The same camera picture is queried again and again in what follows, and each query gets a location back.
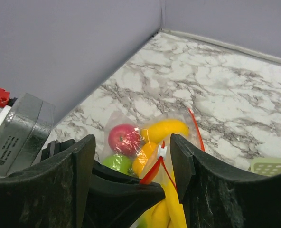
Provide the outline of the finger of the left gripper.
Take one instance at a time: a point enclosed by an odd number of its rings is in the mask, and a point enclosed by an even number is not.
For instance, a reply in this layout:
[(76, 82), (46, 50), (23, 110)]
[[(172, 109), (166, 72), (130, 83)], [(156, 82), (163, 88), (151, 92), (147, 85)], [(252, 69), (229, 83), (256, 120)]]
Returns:
[(160, 184), (140, 179), (95, 161), (82, 227), (129, 228), (146, 210), (165, 198)]

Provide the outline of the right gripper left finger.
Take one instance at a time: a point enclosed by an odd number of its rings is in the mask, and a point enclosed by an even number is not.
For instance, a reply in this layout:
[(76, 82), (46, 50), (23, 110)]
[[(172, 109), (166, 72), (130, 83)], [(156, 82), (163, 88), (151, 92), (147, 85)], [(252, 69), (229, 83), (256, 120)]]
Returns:
[(80, 228), (95, 137), (6, 178), (0, 178), (0, 228)]

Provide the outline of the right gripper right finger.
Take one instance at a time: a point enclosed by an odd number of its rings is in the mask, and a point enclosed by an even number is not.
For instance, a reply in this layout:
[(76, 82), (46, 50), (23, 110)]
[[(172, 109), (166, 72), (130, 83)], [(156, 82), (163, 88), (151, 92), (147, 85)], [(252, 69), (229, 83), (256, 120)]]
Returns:
[(179, 202), (189, 228), (281, 228), (281, 174), (251, 173), (170, 137)]

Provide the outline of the green apple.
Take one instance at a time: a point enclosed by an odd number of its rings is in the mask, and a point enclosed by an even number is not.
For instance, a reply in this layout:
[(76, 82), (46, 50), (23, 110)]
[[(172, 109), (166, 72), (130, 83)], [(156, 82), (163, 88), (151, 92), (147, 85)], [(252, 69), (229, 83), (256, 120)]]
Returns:
[(132, 162), (130, 158), (125, 155), (113, 154), (106, 157), (103, 160), (102, 165), (120, 173), (129, 175), (131, 171)]

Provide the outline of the yellow banana bunch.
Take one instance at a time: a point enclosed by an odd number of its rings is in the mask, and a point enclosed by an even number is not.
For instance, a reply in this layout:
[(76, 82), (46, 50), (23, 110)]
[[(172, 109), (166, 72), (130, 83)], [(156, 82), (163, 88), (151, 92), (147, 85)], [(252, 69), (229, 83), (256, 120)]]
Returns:
[(138, 219), (139, 228), (186, 228), (183, 205), (178, 200), (170, 155), (167, 154), (153, 182), (161, 185), (165, 199), (146, 210)]

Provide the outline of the orange yellow bell pepper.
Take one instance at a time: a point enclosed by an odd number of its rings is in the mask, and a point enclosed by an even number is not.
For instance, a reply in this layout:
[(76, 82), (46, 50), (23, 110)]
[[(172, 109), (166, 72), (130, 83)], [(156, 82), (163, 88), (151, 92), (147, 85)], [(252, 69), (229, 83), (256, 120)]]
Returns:
[(148, 159), (151, 157), (156, 147), (156, 143), (148, 142), (138, 151), (137, 156), (132, 163), (132, 171), (137, 177), (141, 175), (141, 172), (143, 171)]

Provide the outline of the clear zip bag red zipper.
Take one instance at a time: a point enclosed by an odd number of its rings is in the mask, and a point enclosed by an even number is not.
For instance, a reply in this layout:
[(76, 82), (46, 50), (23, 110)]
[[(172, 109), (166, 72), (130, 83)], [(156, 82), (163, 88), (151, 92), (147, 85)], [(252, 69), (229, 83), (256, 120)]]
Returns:
[[(126, 117), (122, 112), (120, 111), (114, 111), (106, 126), (104, 127), (104, 148), (103, 151), (98, 154), (98, 157), (100, 159), (100, 163), (102, 164), (103, 160), (113, 154), (120, 154), (114, 152), (109, 144), (108, 144), (108, 135), (110, 130), (120, 124), (131, 124), (139, 129), (139, 134), (141, 136), (140, 130), (145, 127), (149, 126), (151, 124), (154, 124), (160, 120), (164, 119), (179, 119), (182, 120), (189, 128), (189, 133), (188, 136), (185, 136), (183, 134), (180, 134), (184, 136), (186, 139), (191, 141), (196, 147), (198, 147), (201, 150), (204, 150), (204, 144), (203, 140), (196, 122), (196, 119), (194, 117), (193, 112), (190, 109), (182, 109), (182, 110), (176, 110), (176, 111), (170, 111), (165, 114), (159, 115), (157, 117), (152, 118), (146, 123), (135, 123), (128, 117)], [(159, 170), (159, 167), (161, 165), (165, 166), (165, 159), (167, 154), (170, 155), (170, 135), (168, 135), (166, 138), (164, 138), (161, 142), (157, 144), (157, 147), (155, 148), (154, 152), (152, 153), (151, 157), (148, 159), (147, 164), (145, 165), (143, 171), (141, 172), (141, 175), (138, 177), (141, 179), (142, 183), (149, 184), (153, 182), (153, 179), (157, 175), (157, 172)], [(139, 148), (137, 149), (136, 153), (134, 156), (129, 157), (131, 162), (133, 163), (134, 159), (137, 156), (138, 151), (147, 143), (145, 140), (141, 138), (141, 143), (139, 145)], [(136, 174), (132, 171), (130, 171), (130, 176), (137, 177)]]

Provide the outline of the green plastic basket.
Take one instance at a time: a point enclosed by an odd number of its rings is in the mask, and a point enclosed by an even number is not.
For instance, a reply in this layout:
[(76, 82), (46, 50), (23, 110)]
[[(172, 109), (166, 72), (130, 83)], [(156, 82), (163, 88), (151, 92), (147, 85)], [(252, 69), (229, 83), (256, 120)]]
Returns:
[(281, 158), (258, 157), (254, 158), (248, 169), (252, 173), (263, 176), (275, 176), (281, 174)]

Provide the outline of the red apple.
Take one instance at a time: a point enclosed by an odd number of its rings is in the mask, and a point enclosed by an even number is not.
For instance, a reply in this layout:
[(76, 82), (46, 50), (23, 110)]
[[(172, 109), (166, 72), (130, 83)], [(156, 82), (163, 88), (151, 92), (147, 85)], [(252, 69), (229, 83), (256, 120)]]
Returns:
[(116, 153), (129, 157), (135, 155), (140, 143), (139, 129), (131, 124), (117, 125), (110, 130), (108, 135), (110, 148)]

